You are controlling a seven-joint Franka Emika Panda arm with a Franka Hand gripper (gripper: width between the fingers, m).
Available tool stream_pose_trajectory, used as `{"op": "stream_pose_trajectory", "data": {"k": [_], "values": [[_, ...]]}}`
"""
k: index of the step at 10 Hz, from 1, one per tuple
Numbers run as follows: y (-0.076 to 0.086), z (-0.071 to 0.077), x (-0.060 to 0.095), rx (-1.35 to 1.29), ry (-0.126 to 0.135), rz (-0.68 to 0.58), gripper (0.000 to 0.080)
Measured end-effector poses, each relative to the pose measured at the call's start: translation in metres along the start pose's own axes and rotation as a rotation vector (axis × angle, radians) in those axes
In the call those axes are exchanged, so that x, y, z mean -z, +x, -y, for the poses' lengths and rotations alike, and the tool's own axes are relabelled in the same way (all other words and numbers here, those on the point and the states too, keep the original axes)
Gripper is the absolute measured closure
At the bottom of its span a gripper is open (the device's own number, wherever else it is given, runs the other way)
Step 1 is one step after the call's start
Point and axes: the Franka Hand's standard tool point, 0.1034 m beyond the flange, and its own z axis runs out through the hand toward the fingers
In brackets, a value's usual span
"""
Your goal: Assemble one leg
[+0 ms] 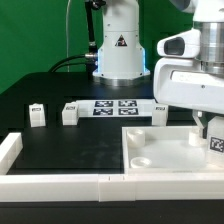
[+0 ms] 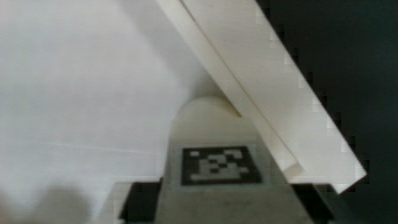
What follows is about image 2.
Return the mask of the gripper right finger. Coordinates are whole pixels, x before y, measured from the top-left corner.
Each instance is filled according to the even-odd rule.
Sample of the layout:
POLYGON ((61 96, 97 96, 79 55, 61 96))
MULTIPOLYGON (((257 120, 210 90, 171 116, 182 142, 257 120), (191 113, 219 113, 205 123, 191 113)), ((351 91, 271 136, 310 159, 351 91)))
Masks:
POLYGON ((294 184, 296 194, 315 224, 349 224, 351 214, 330 184, 294 184))

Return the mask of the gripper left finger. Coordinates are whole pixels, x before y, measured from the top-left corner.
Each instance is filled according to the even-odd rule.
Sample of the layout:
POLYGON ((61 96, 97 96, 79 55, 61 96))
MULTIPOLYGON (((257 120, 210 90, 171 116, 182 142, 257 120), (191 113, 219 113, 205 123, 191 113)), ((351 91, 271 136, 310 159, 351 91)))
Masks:
POLYGON ((163 180, 116 183, 99 224, 155 224, 161 189, 163 180))

